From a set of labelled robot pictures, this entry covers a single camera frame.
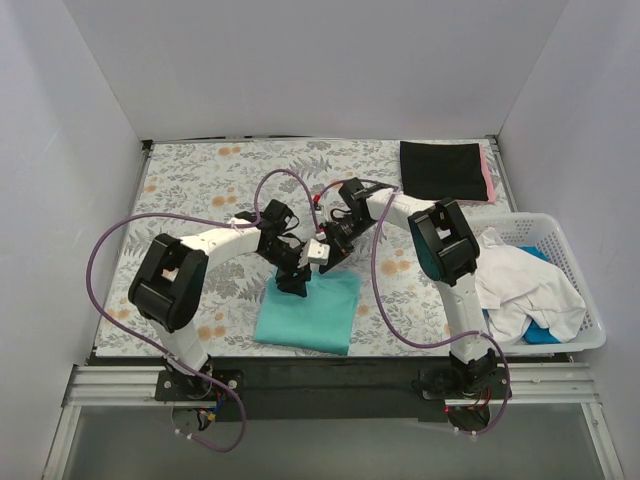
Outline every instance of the floral tablecloth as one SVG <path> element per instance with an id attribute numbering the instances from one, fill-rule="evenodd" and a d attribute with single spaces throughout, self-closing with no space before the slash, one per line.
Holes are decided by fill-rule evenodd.
<path id="1" fill-rule="evenodd" d="M 499 170 L 487 140 L 429 143 L 480 143 L 495 185 L 497 202 L 467 204 L 466 216 L 504 213 L 509 204 Z M 254 189 L 274 168 L 290 168 L 317 193 L 323 185 L 359 176 L 400 184 L 399 142 L 378 140 L 252 140 L 237 143 L 157 144 L 149 159 L 144 186 L 135 213 L 175 212 L 214 220 L 252 210 Z M 308 203 L 296 180 L 272 177 L 261 194 L 261 206 L 270 199 L 288 204 L 301 220 L 296 231 L 303 238 L 313 232 Z M 326 203 L 339 206 L 337 187 Z M 155 331 L 127 300 L 127 290 L 153 237 L 160 232 L 192 235 L 206 229 L 199 224 L 167 219 L 145 219 L 129 227 L 107 309 L 135 330 L 156 338 Z M 448 336 L 442 301 L 422 273 L 409 233 L 386 225 L 378 249 L 380 292 L 402 334 L 416 342 L 434 342 Z M 362 279 L 360 302 L 353 322 L 349 355 L 447 355 L 448 348 L 420 351 L 400 343 L 384 325 L 373 297 L 369 258 L 373 229 L 356 244 L 355 253 L 339 267 Z M 200 338 L 214 356 L 325 355 L 312 350 L 259 344 L 253 341 L 265 282 L 274 267 L 257 255 L 245 255 L 211 270 L 195 322 Z M 156 356 L 150 346 L 121 332 L 102 319 L 96 336 L 97 356 Z"/>

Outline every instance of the black towel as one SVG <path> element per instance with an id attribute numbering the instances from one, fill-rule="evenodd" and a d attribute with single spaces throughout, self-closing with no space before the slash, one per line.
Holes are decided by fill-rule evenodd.
<path id="1" fill-rule="evenodd" d="M 421 200 L 487 201 L 480 145 L 430 145 L 400 142 L 402 189 Z"/>

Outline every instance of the white robotic arm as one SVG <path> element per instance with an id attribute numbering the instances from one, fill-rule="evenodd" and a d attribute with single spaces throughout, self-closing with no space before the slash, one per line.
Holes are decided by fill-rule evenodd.
<path id="1" fill-rule="evenodd" d="M 373 193 L 367 198 L 367 207 L 369 215 L 373 220 L 379 220 L 382 216 L 392 189 L 387 188 Z M 385 217 L 385 222 L 396 225 L 408 232 L 411 231 L 410 218 L 418 212 L 426 212 L 434 208 L 435 202 L 428 200 L 418 200 L 408 195 L 396 195 L 391 209 Z M 448 230 L 436 231 L 440 239 L 451 235 Z M 447 316 L 447 323 L 451 336 L 458 335 L 471 330 L 489 333 L 487 322 L 480 307 L 480 301 L 476 294 L 476 285 L 473 272 L 465 273 L 455 280 L 455 284 L 451 285 L 441 280 L 432 278 L 442 297 L 442 305 L 444 306 Z M 487 354 L 487 342 L 482 338 L 465 337 L 451 344 L 451 353 L 463 363 L 479 360 Z"/>
<path id="2" fill-rule="evenodd" d="M 324 273 L 346 258 L 353 251 L 351 242 L 381 218 L 392 191 L 384 185 L 365 189 L 358 179 L 345 182 L 340 195 L 350 211 L 321 225 L 323 233 L 318 239 L 322 245 L 315 239 L 296 247 L 284 242 L 281 237 L 293 212 L 277 200 L 261 212 L 256 227 L 216 228 L 181 239 L 161 234 L 143 260 L 129 300 L 145 318 L 153 320 L 169 351 L 191 368 L 210 374 L 212 362 L 192 321 L 206 271 L 235 256 L 256 252 L 278 267 L 280 290 L 306 296 L 305 283 L 311 278 L 309 261 L 321 264 L 320 273 Z M 240 225 L 255 220 L 253 214 L 242 212 L 232 222 Z M 411 232 L 420 265 L 442 296 L 451 334 L 486 333 L 473 277 L 479 249 L 458 205 L 453 200 L 434 203 L 396 195 L 385 221 Z M 451 356 L 467 386 L 483 381 L 496 367 L 494 352 L 477 336 L 454 341 Z M 193 376 L 171 359 L 168 363 L 168 369 L 187 377 L 183 389 L 191 389 L 194 395 L 202 392 Z"/>

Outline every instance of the teal cloth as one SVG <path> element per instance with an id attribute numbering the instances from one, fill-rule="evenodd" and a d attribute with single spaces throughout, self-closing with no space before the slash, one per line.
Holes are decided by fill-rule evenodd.
<path id="1" fill-rule="evenodd" d="M 359 298 L 360 277 L 351 272 L 314 272 L 306 298 L 281 292 L 271 278 L 254 340 L 346 355 Z"/>
<path id="2" fill-rule="evenodd" d="M 549 261 L 549 258 L 536 247 L 520 247 L 520 249 L 524 250 L 527 253 L 530 253 L 534 257 L 538 257 L 540 260 L 544 260 L 545 262 Z M 551 335 L 551 332 L 549 332 L 548 328 L 541 328 L 535 320 L 531 320 L 529 328 L 527 328 L 527 331 L 524 332 L 524 340 L 525 342 L 532 345 L 561 343 L 560 340 Z"/>

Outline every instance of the white enclosure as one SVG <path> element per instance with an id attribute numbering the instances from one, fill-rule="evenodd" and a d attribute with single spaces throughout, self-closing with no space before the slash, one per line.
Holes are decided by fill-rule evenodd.
<path id="1" fill-rule="evenodd" d="M 564 0 L 65 0 L 140 138 L 498 133 Z"/>
<path id="2" fill-rule="evenodd" d="M 129 210 L 139 139 L 500 133 L 519 208 L 560 221 L 600 310 L 607 344 L 586 360 L 639 478 L 639 16 L 632 0 L 0 0 L 0 477 L 41 475 L 97 326 L 84 265 Z"/>
<path id="3" fill-rule="evenodd" d="M 129 209 L 140 145 L 61 2 L 0 2 L 0 45 L 0 477 L 35 479 L 97 325 L 87 256 Z"/>

